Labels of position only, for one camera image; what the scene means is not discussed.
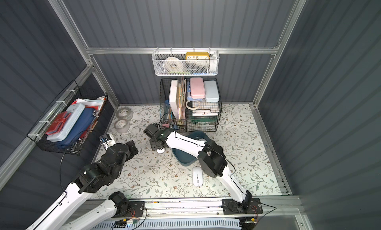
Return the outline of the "teal plastic storage box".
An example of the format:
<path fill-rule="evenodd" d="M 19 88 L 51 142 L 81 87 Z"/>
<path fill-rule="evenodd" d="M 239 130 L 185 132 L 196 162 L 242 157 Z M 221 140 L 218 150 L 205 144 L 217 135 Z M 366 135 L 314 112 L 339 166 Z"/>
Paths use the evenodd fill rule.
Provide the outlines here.
<path fill-rule="evenodd" d="M 186 135 L 186 137 L 194 140 L 201 140 L 203 142 L 207 142 L 210 140 L 210 138 L 203 131 L 190 132 Z M 179 149 L 172 149 L 172 153 L 175 156 L 175 158 L 179 161 L 179 163 L 185 167 L 190 166 L 198 160 L 197 157 L 194 157 L 191 154 L 188 154 Z"/>

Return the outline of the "white mouse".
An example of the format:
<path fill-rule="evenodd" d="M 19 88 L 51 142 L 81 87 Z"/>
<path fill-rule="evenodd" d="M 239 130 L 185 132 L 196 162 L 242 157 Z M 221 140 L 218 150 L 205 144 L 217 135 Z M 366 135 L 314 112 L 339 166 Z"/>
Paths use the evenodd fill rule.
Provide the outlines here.
<path fill-rule="evenodd" d="M 201 187 L 203 185 L 203 171 L 201 167 L 194 167 L 192 169 L 192 181 L 193 185 L 196 187 Z"/>

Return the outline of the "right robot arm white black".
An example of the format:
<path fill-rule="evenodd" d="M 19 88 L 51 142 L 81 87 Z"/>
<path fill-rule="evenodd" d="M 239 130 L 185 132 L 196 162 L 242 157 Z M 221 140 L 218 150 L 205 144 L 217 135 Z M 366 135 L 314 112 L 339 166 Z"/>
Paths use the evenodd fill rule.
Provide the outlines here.
<path fill-rule="evenodd" d="M 213 140 L 200 141 L 181 135 L 170 128 L 160 129 L 158 124 L 150 124 L 144 131 L 150 139 L 151 148 L 157 151 L 164 148 L 178 149 L 196 157 L 202 171 L 210 177 L 218 179 L 235 201 L 234 212 L 249 211 L 252 194 L 233 176 L 234 165 L 226 159 L 223 148 Z"/>

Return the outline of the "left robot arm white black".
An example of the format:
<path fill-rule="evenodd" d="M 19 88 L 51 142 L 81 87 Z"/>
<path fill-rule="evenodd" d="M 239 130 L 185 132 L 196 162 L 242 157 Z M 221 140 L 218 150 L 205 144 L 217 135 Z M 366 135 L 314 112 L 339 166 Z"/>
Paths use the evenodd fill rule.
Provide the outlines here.
<path fill-rule="evenodd" d="M 90 230 L 114 216 L 134 214 L 128 199 L 117 191 L 93 210 L 69 222 L 69 217 L 103 186 L 120 177 L 125 162 L 139 153 L 135 142 L 117 143 L 110 134 L 101 136 L 105 154 L 85 166 L 62 195 L 33 223 L 30 230 Z"/>

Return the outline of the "clear tape roll near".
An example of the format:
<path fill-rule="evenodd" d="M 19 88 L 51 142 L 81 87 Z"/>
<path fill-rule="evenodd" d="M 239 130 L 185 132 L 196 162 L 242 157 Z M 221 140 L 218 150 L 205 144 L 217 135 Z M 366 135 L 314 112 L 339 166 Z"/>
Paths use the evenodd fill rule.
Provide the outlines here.
<path fill-rule="evenodd" d="M 130 122 L 128 120 L 117 120 L 114 129 L 117 133 L 126 133 L 130 129 Z"/>

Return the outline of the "clear tape roll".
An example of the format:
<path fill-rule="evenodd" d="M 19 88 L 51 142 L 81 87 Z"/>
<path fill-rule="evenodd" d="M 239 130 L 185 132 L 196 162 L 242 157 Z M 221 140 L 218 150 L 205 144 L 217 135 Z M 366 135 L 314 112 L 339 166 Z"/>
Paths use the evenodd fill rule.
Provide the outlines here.
<path fill-rule="evenodd" d="M 114 129 L 117 133 L 126 133 L 130 129 L 130 122 L 128 120 L 117 120 Z"/>
<path fill-rule="evenodd" d="M 118 120 L 130 121 L 133 118 L 134 112 L 131 108 L 124 107 L 118 109 L 116 112 L 116 117 Z"/>

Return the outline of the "clear tape roll far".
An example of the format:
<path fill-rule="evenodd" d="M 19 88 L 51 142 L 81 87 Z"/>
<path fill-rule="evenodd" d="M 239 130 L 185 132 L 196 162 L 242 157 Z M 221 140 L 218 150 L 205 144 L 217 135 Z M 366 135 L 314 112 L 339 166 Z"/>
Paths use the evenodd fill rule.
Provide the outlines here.
<path fill-rule="evenodd" d="M 116 117 L 118 120 L 130 121 L 133 118 L 134 112 L 131 108 L 124 107 L 118 109 L 116 112 Z"/>

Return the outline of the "navy blue pouch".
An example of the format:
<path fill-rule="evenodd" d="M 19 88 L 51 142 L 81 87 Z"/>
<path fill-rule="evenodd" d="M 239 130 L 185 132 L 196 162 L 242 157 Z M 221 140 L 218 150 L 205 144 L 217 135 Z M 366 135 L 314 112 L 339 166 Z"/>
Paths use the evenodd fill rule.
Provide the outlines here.
<path fill-rule="evenodd" d="M 54 144 L 59 149 L 65 149 L 68 146 L 72 146 L 76 141 L 79 140 L 82 134 L 88 130 L 88 127 L 94 121 L 95 115 L 93 113 L 93 108 L 85 108 L 67 137 L 62 141 L 54 142 Z"/>

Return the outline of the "pink pencil case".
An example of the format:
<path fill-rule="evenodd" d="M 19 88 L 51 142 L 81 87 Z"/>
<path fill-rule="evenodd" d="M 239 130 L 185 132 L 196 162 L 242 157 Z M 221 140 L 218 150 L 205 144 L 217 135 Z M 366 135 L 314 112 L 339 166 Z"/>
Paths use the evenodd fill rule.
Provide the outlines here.
<path fill-rule="evenodd" d="M 190 95 L 192 99 L 205 98 L 205 88 L 204 88 L 203 78 L 192 77 L 190 79 Z"/>

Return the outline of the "white plastic case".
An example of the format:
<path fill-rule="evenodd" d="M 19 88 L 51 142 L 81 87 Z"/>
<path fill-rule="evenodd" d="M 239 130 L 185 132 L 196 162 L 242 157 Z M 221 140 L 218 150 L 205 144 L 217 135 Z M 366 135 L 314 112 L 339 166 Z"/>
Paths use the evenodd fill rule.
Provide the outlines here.
<path fill-rule="evenodd" d="M 71 116 L 66 121 L 65 125 L 63 126 L 63 129 L 61 130 L 61 132 L 56 133 L 54 135 L 47 135 L 47 140 L 51 142 L 58 142 L 64 140 L 75 125 L 75 123 L 77 122 L 84 109 L 85 105 L 81 103 L 70 105 L 65 111 L 70 112 Z"/>

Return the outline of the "white tape roll in basket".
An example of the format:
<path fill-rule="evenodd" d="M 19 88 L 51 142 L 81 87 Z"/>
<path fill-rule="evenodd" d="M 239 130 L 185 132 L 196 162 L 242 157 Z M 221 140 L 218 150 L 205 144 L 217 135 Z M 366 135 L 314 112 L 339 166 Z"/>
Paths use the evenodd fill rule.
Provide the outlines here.
<path fill-rule="evenodd" d="M 164 68 L 168 73 L 180 73 L 184 71 L 184 64 L 177 57 L 168 57 L 164 60 Z"/>

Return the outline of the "red wallet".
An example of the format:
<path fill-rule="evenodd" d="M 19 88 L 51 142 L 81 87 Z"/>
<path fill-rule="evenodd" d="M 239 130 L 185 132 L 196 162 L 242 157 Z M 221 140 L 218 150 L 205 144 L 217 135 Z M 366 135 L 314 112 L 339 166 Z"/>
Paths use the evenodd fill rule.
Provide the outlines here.
<path fill-rule="evenodd" d="M 61 132 L 63 129 L 63 126 L 65 125 L 68 118 L 71 116 L 70 112 L 64 111 L 56 116 L 56 118 L 53 120 L 52 124 L 49 126 L 49 128 L 46 130 L 46 135 L 54 135 L 56 133 Z"/>

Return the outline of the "yellow clock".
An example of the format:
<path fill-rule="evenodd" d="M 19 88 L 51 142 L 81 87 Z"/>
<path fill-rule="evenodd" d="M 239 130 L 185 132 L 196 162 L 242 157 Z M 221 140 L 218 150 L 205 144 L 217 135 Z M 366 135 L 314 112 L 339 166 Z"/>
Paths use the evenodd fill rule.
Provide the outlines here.
<path fill-rule="evenodd" d="M 186 60 L 210 60 L 208 52 L 187 52 Z"/>

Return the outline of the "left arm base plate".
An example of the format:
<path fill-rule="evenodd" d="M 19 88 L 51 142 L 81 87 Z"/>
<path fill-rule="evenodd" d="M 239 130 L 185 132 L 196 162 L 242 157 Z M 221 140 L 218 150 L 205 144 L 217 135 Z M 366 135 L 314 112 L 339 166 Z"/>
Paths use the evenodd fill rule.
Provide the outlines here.
<path fill-rule="evenodd" d="M 145 202 L 144 201 L 133 201 L 128 203 L 123 203 L 117 210 L 114 217 L 117 218 L 132 218 L 132 217 L 143 217 L 145 212 Z"/>

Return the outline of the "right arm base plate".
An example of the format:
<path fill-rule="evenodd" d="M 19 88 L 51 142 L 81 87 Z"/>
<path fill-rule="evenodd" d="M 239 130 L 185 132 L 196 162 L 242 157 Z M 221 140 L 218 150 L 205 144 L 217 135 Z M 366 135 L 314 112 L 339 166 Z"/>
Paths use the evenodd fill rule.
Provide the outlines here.
<path fill-rule="evenodd" d="M 252 198 L 248 205 L 234 201 L 233 199 L 222 199 L 221 208 L 225 215 L 235 214 L 262 214 L 263 206 L 259 198 Z"/>

